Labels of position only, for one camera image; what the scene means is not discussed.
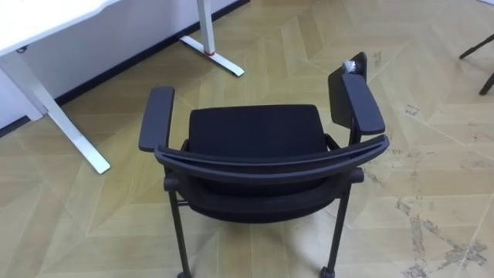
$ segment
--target chair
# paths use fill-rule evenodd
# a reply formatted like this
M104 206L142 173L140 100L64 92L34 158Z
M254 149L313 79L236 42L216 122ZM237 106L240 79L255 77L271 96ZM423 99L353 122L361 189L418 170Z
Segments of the chair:
M178 277L192 278L180 206L227 222L270 223L312 214L339 198L330 260L320 271L320 278L335 277L350 188L364 180L358 166L389 146L366 84L365 54L344 65L328 84L332 120L350 130L346 147L324 133L315 106L266 105L193 110L189 138L173 150L168 137L174 89L151 91L139 148L154 152L164 166L183 267ZM363 135L379 136L360 142Z
M481 41L478 45L469 48L462 55L460 55L459 59L466 58L470 54L474 53L475 51L479 50L481 47L483 47L484 45L486 45L492 41L494 41L494 34L487 37L487 39L484 39L483 41ZM487 81L484 84L484 86L482 87L482 89L480 89L479 95L485 96L489 92L489 90L491 90L493 85L494 85L494 73L487 79Z

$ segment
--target metal desk leg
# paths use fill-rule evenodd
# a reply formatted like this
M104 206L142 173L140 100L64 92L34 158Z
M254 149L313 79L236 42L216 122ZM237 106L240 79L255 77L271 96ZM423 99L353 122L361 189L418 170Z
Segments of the metal desk leg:
M18 53L9 53L0 57L0 67L17 84L25 96L36 107L39 107L40 113L47 113L52 118L99 174L110 169L110 164L63 113Z
M211 6L209 4L209 0L198 0L198 11L199 20L201 23L202 43L196 41L190 36L183 36L180 40L193 49L196 49L200 53L204 54L207 58L213 60L218 65L224 67L226 70L229 70L236 76L241 76L244 74L244 70L241 67L235 65L225 57L215 52L215 35L213 31Z

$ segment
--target chair seat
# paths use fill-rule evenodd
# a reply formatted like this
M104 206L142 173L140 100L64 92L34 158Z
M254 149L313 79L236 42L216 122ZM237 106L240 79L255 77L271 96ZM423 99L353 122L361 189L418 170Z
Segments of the chair seat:
M283 158L327 151L313 105L193 110L189 151L232 158Z
M273 223L296 219L321 210L339 198L350 184L348 173L320 180L316 186L288 195L249 197L219 195L189 180L192 188L181 192L191 209L202 215L228 222Z

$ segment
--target scuff mark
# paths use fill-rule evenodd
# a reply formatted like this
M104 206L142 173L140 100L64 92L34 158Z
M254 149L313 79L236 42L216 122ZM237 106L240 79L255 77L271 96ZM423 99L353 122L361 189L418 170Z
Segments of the scuff mark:
M374 66L378 68L381 65L381 51L375 52L373 57L374 57Z
M472 246L470 246L469 251L466 253L465 262L463 262L463 267L467 267L469 263L477 263L479 266L483 266L487 263L487 259L480 253L487 250L485 244L481 244L479 241L474 241Z
M407 158L417 158L418 160L420 160L421 152L418 150L412 150L407 154Z
M417 107L413 107L410 104L407 104L406 108L404 109L404 113L411 116L417 116L419 111L420 110Z
M473 161L472 166L477 168L489 168L491 165L487 161Z
M404 212L407 216L410 216L411 207L404 202L402 202L401 198L398 199L396 204L396 208ZM470 263L477 263L479 266L483 266L487 262L487 258L482 255L482 252L487 250L487 246L485 244L481 244L479 241L474 241L474 243L468 247L465 244L457 244L452 239L448 239L444 237L441 233L440 228L434 224L432 221L426 219L421 220L419 217L414 216L411 217L411 222L420 222L421 227L427 229L433 235L437 236L440 240L448 243L452 250L449 250L445 253L445 262L440 265L437 270L442 270L445 267L456 264L460 265L463 261L462 267L466 268ZM420 235L418 231L415 231L416 228L412 225L412 241L414 241L414 251L416 250L418 253L422 252L420 245L415 245L415 241L420 239ZM405 277L407 278L422 278L427 277L427 273L424 271L424 268L419 265L420 261L416 262L416 264L410 269L403 272Z
M393 155L400 155L400 154L402 154L402 153L403 153L403 151L402 151L402 150L391 150L391 153L392 153Z
M384 185L384 183L373 173L370 173L369 171L366 172L367 176L371 179L371 181L379 184L379 185Z
M427 273L418 264L411 266L409 269L401 273L403 273L403 276L406 278L427 278Z
M424 235L422 233L422 225L420 216L410 217L411 224L411 241L414 247L415 260L425 262L425 247Z
M414 171L410 174L410 181L412 181L414 185L416 185L417 179L418 179L417 167L414 166Z

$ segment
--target baseboard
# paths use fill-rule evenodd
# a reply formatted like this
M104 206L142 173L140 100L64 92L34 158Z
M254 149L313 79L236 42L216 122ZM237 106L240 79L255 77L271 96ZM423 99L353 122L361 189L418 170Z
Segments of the baseboard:
M233 2L230 5L227 5L226 7L220 9L217 12L214 12L212 14L213 20L220 19L221 17L227 15L228 13L236 10L237 8L242 7L243 5L249 3L250 0L238 0ZM182 36L189 35L193 32L198 31L199 28L199 22L196 22L195 24L190 25L189 27L182 29L181 31L178 31L175 33L173 36L166 38L162 40L161 42L155 44L154 46L144 50L141 53L138 53L129 59L123 61L122 63L114 66L113 68L105 71L104 73L101 73L98 76L95 76L91 80L86 81L85 83L75 87L74 89L64 93L60 97L57 97L55 101L62 106L63 104L66 104L70 102L71 100L75 100L77 97L80 97L84 93L94 89L95 87L101 85L102 83L105 83L106 81L114 78L115 76L119 75L120 73L124 72L125 70L128 70L132 66L137 65L138 63L144 61L145 59L153 56L156 53L159 53L161 50L171 46L172 44L178 42ZM26 124L29 122L29 118L26 116L16 120L15 122L9 124L6 127L0 128L0 137L5 136L6 134L13 132L17 128L21 127L22 125Z

